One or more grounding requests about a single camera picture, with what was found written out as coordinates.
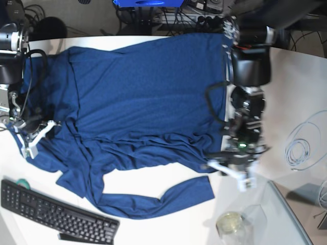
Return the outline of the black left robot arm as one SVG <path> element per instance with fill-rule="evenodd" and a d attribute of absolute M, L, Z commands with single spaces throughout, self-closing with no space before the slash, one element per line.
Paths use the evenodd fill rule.
<path fill-rule="evenodd" d="M 326 1 L 235 1 L 230 13 L 220 21 L 229 45 L 223 48 L 224 80 L 205 91 L 208 109 L 227 136 L 224 150 L 208 154 L 208 164 L 221 172 L 230 166 L 248 169 L 268 151 L 262 141 L 262 113 L 265 98 L 262 87 L 271 81 L 270 49 L 289 45 L 285 31 L 325 31 L 321 18 L 308 15 Z M 215 112 L 211 93 L 234 85 L 231 104 L 234 115 L 223 120 Z"/>

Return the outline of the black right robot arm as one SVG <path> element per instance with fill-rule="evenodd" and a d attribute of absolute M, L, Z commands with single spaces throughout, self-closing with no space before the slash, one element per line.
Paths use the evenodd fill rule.
<path fill-rule="evenodd" d="M 27 91 L 21 92 L 26 62 L 33 54 L 41 55 L 43 69 L 35 86 L 30 80 Z M 22 1 L 1 1 L 1 123 L 11 123 L 28 136 L 45 127 L 44 116 L 31 113 L 27 102 L 44 80 L 47 67 L 44 51 L 29 50 L 29 26 Z"/>

